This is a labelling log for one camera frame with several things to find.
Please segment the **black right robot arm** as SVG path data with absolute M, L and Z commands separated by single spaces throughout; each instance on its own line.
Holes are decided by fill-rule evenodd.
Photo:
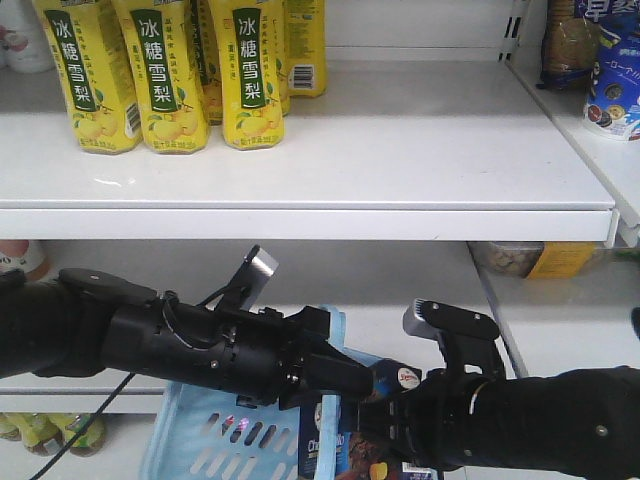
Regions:
M 639 475 L 639 372 L 619 366 L 521 379 L 440 372 L 361 405 L 358 429 L 403 460 L 444 471 L 631 479 Z

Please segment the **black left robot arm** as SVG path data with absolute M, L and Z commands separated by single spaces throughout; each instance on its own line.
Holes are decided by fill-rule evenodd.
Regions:
M 13 270 L 1 277 L 1 374 L 81 378 L 110 368 L 230 393 L 249 408 L 371 394 L 371 371 L 331 345 L 326 310 L 251 312 L 250 291 L 236 279 L 189 305 L 95 270 L 41 282 Z

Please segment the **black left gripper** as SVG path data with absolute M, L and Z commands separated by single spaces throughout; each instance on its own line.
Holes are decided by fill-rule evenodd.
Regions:
M 345 313 L 337 307 L 304 307 L 289 316 L 272 308 L 218 307 L 213 313 L 224 345 L 219 388 L 235 394 L 239 406 L 278 403 L 289 410 L 325 395 L 364 400 L 373 391 L 371 370 L 340 352 L 302 357 L 304 329 L 344 349 Z

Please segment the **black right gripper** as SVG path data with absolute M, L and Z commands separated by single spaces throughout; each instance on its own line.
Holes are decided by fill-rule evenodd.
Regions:
M 420 385 L 358 405 L 357 430 L 381 442 L 403 461 L 456 470 L 474 460 L 466 435 L 478 374 L 430 371 Z

